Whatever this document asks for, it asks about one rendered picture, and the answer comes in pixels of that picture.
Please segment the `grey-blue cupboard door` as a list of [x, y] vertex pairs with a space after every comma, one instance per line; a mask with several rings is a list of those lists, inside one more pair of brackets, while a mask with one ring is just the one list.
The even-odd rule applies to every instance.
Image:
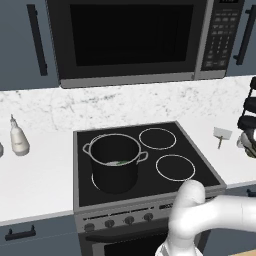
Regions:
[[[47, 76], [40, 75], [27, 4], [38, 12]], [[0, 0], [0, 91], [58, 86], [46, 0]]]
[[248, 21], [249, 15], [246, 14], [245, 11], [247, 9], [250, 9], [252, 5], [256, 5], [256, 0], [245, 0], [228, 65], [228, 71], [226, 73], [227, 76], [256, 75], [256, 20], [251, 33], [243, 64], [237, 65], [236, 60], [233, 58], [234, 55], [237, 55], [239, 53], [245, 27]]

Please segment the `black oven door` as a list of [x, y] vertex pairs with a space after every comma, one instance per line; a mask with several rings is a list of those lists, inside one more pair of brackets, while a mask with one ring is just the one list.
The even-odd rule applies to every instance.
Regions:
[[156, 251], [167, 238], [167, 233], [163, 233], [115, 243], [98, 243], [85, 239], [90, 235], [111, 236], [117, 234], [126, 233], [112, 229], [107, 232], [98, 231], [91, 234], [80, 234], [79, 242], [82, 256], [155, 256]]

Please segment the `black steel cooker with hob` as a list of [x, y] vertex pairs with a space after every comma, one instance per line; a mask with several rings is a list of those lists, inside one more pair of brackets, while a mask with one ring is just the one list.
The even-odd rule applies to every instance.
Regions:
[[[135, 186], [121, 194], [99, 190], [92, 180], [90, 157], [82, 148], [93, 138], [120, 133], [135, 138], [149, 157], [138, 165]], [[116, 127], [73, 133], [74, 164], [74, 217], [78, 237], [85, 232], [84, 225], [93, 223], [93, 232], [116, 230], [121, 233], [167, 228], [168, 217], [177, 191], [186, 180], [201, 182], [206, 189], [206, 199], [225, 192], [226, 184], [203, 156], [181, 125], [176, 122]], [[150, 222], [144, 220], [152, 213]], [[134, 223], [124, 220], [134, 217]], [[105, 222], [115, 225], [106, 228]]]

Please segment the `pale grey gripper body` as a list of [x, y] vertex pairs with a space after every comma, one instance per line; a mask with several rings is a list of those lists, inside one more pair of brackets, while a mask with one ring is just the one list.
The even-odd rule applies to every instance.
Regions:
[[238, 137], [237, 146], [243, 148], [249, 157], [256, 158], [256, 129], [243, 131]]

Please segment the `black and steel microwave oven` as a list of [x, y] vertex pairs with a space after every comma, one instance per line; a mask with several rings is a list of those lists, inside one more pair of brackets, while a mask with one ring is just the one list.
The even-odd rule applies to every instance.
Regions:
[[65, 89], [222, 79], [245, 0], [46, 0]]

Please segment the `pale beige bottle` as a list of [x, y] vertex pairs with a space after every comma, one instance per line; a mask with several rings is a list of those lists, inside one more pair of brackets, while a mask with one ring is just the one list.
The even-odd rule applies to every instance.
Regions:
[[11, 117], [10, 123], [11, 123], [10, 138], [11, 138], [12, 151], [17, 156], [25, 156], [30, 151], [30, 144], [23, 130], [18, 126], [17, 121], [15, 120], [14, 117]]

